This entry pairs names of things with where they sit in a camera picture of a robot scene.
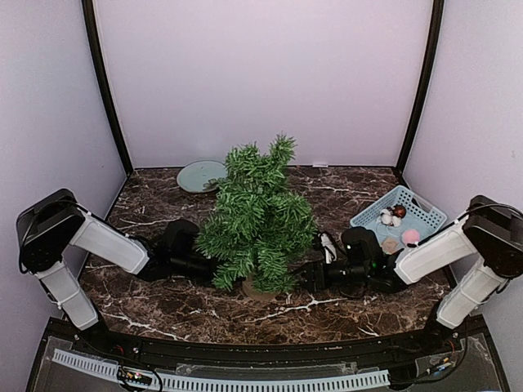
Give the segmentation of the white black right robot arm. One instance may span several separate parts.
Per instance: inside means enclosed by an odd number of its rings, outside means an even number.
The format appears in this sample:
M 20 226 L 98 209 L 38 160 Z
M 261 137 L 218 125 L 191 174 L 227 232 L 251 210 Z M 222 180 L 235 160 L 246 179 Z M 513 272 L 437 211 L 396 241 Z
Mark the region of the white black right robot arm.
M 417 337 L 424 354 L 434 354 L 478 306 L 522 274 L 522 213 L 512 206 L 475 196 L 467 210 L 424 240 L 387 255 L 377 235 L 363 226 L 346 229 L 339 247 L 321 233 L 316 246 L 322 261 L 297 268 L 294 275 L 309 292 L 362 283 L 396 293 L 466 256 L 477 260 L 458 285 L 431 311 Z

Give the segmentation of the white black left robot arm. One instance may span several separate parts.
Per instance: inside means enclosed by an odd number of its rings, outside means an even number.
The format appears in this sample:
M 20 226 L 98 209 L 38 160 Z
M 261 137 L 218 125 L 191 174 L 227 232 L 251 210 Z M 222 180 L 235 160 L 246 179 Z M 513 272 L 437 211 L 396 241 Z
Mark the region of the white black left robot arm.
M 65 263 L 67 247 L 77 247 L 116 265 L 145 282 L 182 275 L 209 282 L 217 260 L 195 249 L 199 227 L 185 219 L 173 220 L 151 243 L 106 223 L 81 206 L 68 189 L 24 210 L 16 219 L 19 269 L 35 276 L 69 321 L 84 331 L 83 342 L 98 356 L 115 349 L 114 336 L 102 326 L 100 312 Z

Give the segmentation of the small green christmas tree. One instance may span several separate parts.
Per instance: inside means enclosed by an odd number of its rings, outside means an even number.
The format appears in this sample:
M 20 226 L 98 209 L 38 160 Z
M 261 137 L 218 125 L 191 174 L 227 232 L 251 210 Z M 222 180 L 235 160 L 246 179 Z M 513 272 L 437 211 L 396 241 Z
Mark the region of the small green christmas tree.
M 227 154 L 215 208 L 196 241 L 204 256 L 217 261 L 214 287 L 230 290 L 250 279 L 260 293 L 295 288 L 289 266 L 311 248 L 317 232 L 310 203 L 289 187 L 295 148 L 294 138 L 279 134 L 265 154 L 255 143 Z

